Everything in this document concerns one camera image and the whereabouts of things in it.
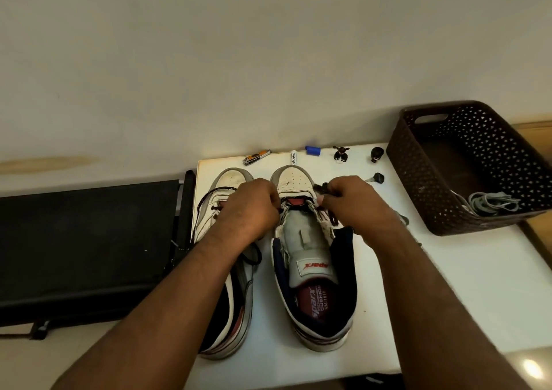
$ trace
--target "white sneaker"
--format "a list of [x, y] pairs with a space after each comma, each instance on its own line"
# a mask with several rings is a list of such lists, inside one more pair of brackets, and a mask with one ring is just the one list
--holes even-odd
[[[197, 243], [207, 233], [238, 186], [252, 180], [249, 172], [235, 167], [218, 175], [198, 204], [192, 243]], [[199, 349], [199, 355], [203, 358], [226, 358], [244, 343], [253, 312], [253, 271], [260, 261], [260, 250], [253, 243], [240, 254], [232, 267]]]
[[332, 228], [304, 169], [281, 167], [271, 181], [281, 201], [271, 252], [280, 296], [301, 342], [333, 351], [345, 342], [357, 305], [353, 230]]

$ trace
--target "basket handle hole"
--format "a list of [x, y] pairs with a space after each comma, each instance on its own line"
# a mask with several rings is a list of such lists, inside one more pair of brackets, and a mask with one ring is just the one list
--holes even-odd
[[445, 121], [448, 118], [448, 114], [433, 114], [419, 116], [414, 120], [414, 124], [427, 124], [427, 123], [439, 123]]

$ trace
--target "wall stain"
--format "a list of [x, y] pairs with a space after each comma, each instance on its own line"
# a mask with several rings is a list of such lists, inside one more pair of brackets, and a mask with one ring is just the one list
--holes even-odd
[[97, 157], [93, 156], [52, 156], [7, 160], [0, 162], [0, 176], [60, 171], [77, 166], [91, 165], [98, 160]]

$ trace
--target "hand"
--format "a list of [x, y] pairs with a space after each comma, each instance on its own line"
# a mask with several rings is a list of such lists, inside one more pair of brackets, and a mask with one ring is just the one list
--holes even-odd
[[333, 212], [344, 226], [351, 226], [369, 247], [383, 247], [390, 237], [408, 232], [396, 212], [359, 177], [334, 178], [328, 190], [331, 195], [319, 196], [319, 205]]
[[244, 182], [228, 197], [209, 232], [223, 230], [224, 235], [237, 241], [241, 252], [278, 223], [279, 209], [280, 198], [272, 182], [266, 179]]

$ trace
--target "red insole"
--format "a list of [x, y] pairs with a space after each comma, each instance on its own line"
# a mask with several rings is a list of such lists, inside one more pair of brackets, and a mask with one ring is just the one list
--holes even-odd
[[336, 287], [333, 282], [319, 278], [296, 288], [295, 298], [299, 310], [324, 322], [336, 305]]

